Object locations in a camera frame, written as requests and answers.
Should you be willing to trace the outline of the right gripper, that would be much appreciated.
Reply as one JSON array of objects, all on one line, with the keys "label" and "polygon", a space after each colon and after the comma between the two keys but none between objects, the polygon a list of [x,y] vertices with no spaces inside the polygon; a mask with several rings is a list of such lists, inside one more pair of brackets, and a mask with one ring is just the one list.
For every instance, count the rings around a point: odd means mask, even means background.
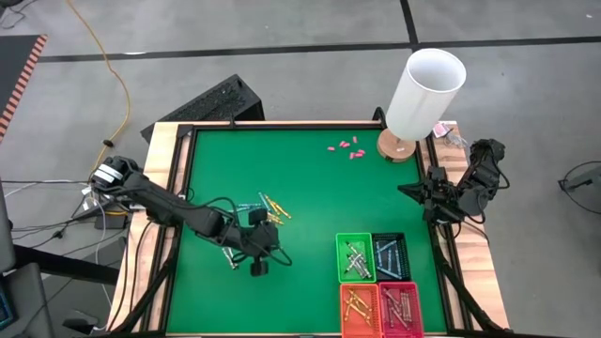
[{"label": "right gripper", "polygon": [[458,204],[458,189],[448,180],[444,168],[430,166],[423,184],[418,182],[398,185],[397,189],[402,193],[408,193],[408,196],[417,203],[423,204],[426,221],[465,219],[465,212]]}]

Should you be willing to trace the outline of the black plastic basket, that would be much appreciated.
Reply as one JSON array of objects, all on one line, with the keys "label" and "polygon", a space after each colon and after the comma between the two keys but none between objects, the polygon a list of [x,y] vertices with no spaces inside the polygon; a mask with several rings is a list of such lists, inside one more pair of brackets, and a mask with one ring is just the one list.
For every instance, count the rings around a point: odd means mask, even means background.
[{"label": "black plastic basket", "polygon": [[[395,245],[387,248],[386,250],[379,251],[377,249],[376,243],[378,241],[381,244],[384,244],[384,243],[387,243],[387,242],[390,242],[393,240],[397,241]],[[373,234],[372,235],[372,244],[373,244],[373,248],[374,248],[377,280],[379,282],[385,282],[385,281],[409,282],[411,280],[411,273],[410,273],[410,266],[409,266],[409,259],[408,259],[408,247],[407,247],[405,235],[403,233]],[[400,279],[400,280],[391,278],[391,277],[377,271],[378,265],[387,269],[387,251],[389,249],[392,249],[393,250],[392,251],[392,260],[393,260],[392,261],[392,271],[397,273],[396,272],[396,264],[395,264],[395,252],[394,252],[395,248],[398,248],[399,253],[400,253],[400,262],[401,262],[401,269],[402,269],[402,273],[400,274],[402,279]]]}]

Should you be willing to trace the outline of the pink eraser packet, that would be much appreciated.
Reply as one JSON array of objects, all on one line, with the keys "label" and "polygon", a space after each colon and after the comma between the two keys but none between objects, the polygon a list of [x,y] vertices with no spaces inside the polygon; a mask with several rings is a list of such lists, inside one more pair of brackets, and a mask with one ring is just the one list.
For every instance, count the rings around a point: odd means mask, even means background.
[{"label": "pink eraser packet", "polygon": [[454,124],[439,121],[432,130],[435,138],[445,138],[455,129]]}]

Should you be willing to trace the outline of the green table mat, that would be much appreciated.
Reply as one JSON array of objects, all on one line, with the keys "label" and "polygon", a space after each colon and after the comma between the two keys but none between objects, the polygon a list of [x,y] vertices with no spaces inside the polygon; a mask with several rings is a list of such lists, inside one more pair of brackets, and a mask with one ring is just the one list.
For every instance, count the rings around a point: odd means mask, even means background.
[{"label": "green table mat", "polygon": [[[358,142],[353,143],[353,136]],[[338,233],[403,233],[424,328],[446,328],[422,208],[397,186],[418,180],[415,160],[385,161],[376,131],[203,131],[196,140],[193,201],[219,207],[269,196],[292,219],[279,229],[292,265],[253,277],[185,231],[167,329],[171,333],[331,333],[340,323]],[[340,147],[341,141],[350,147]],[[349,153],[365,153],[349,159]]]}]

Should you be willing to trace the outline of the wooden table side board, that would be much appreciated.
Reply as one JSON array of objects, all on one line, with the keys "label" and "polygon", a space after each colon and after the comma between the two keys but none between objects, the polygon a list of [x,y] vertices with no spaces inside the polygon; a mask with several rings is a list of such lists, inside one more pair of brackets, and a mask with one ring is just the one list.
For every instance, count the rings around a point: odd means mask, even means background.
[{"label": "wooden table side board", "polygon": [[[466,146],[459,147],[442,138],[428,138],[420,142],[424,167],[431,165],[445,169],[447,177],[456,183],[469,166]],[[438,235],[445,258],[462,275],[463,284],[488,317],[502,328],[509,326],[485,227],[468,220],[452,227],[453,245]]]},{"label": "wooden table side board", "polygon": [[[191,134],[176,122],[154,126],[144,174],[163,188],[177,192],[182,187]],[[175,231],[151,223],[143,210],[131,215],[126,251],[120,264],[107,330],[117,329],[150,288],[167,260]]]}]

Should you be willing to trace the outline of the green plastic basket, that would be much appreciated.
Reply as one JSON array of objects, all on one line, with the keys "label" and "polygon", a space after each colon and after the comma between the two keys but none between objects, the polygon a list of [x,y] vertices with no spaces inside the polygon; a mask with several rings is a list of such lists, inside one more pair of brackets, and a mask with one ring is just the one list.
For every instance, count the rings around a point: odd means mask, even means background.
[{"label": "green plastic basket", "polygon": [[[346,245],[346,241],[350,242],[359,252],[365,257],[367,268],[372,277],[370,279],[362,279],[353,269],[348,273],[344,273],[348,266],[348,256],[356,256]],[[337,271],[338,279],[341,284],[372,284],[376,281],[376,264],[374,257],[374,248],[372,244],[372,236],[369,233],[338,233],[335,238],[335,248],[337,256]]]}]

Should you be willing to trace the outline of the white shade wooden base lamp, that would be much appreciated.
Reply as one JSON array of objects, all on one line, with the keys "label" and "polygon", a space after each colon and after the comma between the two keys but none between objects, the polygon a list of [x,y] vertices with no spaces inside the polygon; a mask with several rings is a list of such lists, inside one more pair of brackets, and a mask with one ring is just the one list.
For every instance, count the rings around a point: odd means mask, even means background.
[{"label": "white shade wooden base lamp", "polygon": [[407,60],[382,121],[377,141],[387,161],[403,162],[416,151],[447,111],[467,80],[467,69],[454,54],[421,49]]}]

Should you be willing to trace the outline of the orange plastic basket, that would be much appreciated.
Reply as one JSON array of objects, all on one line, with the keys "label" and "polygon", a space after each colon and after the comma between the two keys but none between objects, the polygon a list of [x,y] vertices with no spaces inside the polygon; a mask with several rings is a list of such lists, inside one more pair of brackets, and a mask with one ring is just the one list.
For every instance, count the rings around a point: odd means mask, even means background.
[{"label": "orange plastic basket", "polygon": [[[371,308],[372,326],[349,326],[344,320],[346,304],[344,299],[349,299],[348,290],[354,290]],[[341,284],[340,285],[340,323],[342,338],[381,338],[382,324],[380,313],[380,295],[376,284]]]}]

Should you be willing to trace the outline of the pink plastic basket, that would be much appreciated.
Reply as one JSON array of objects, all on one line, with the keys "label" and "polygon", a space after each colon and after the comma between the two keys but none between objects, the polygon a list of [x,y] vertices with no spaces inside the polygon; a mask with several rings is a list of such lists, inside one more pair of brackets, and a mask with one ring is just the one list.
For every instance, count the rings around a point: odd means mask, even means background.
[{"label": "pink plastic basket", "polygon": [[[405,329],[391,311],[394,305],[384,294],[389,289],[397,300],[400,292],[410,293],[412,321]],[[417,285],[414,282],[382,282],[378,284],[383,338],[424,338],[424,323]]]}]

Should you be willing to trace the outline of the black perforated case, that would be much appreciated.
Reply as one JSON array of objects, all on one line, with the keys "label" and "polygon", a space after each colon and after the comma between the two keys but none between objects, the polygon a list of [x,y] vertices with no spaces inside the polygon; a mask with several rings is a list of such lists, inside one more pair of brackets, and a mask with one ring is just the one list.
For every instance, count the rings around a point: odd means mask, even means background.
[{"label": "black perforated case", "polygon": [[265,119],[262,100],[234,74],[189,100],[157,122],[262,121]]}]

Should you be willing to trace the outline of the gray power strip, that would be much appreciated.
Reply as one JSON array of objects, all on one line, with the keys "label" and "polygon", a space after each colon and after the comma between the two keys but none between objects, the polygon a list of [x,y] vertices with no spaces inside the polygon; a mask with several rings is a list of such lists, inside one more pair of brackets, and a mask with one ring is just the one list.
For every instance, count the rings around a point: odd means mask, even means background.
[{"label": "gray power strip", "polygon": [[116,199],[113,196],[94,191],[91,187],[82,189],[83,198],[69,220],[78,222],[102,214]]}]

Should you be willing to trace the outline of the black orange-striped floor mat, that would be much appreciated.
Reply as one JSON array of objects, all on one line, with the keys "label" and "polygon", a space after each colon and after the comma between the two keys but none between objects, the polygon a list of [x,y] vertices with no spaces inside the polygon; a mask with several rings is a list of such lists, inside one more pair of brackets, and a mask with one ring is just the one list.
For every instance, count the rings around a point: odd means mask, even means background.
[{"label": "black orange-striped floor mat", "polygon": [[45,34],[0,36],[0,144],[47,41]]}]

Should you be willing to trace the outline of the black aluminium table frame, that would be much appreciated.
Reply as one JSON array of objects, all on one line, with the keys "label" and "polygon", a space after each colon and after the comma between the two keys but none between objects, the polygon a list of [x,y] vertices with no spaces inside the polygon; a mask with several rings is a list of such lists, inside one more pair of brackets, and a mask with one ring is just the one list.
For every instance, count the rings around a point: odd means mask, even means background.
[{"label": "black aluminium table frame", "polygon": [[[182,187],[178,192],[187,193],[193,199],[193,191],[190,186],[191,174],[193,168],[193,155],[196,145],[197,136],[203,131],[376,131],[379,135],[380,125],[376,120],[372,121],[238,121],[235,123],[227,121],[204,121],[204,122],[181,122],[178,123],[186,131],[191,134],[191,141],[188,149],[188,158],[186,161],[185,171],[183,174]],[[424,161],[422,158],[421,147],[419,147],[416,155],[411,158],[415,160],[418,167],[419,177],[424,172]],[[434,233],[427,227],[430,237],[430,247],[432,250],[431,241]],[[202,337],[218,336],[218,335],[335,335],[338,332],[331,333],[171,333],[167,329],[168,316],[170,311],[171,299],[173,296],[175,279],[177,276],[177,260],[180,250],[180,242],[185,231],[175,232],[173,244],[168,255],[174,258],[175,271],[172,275],[166,278],[156,293],[155,299],[147,306],[142,318],[136,324],[138,330],[156,330],[163,329],[170,334],[196,334]],[[463,327],[474,327],[476,322],[472,315],[467,312],[467,307],[455,293],[451,284],[445,280],[439,269],[436,268],[437,280],[439,284],[439,292],[441,297],[441,305],[445,320],[446,328],[441,332],[429,332],[439,334],[448,331],[449,329],[459,329]]]}]

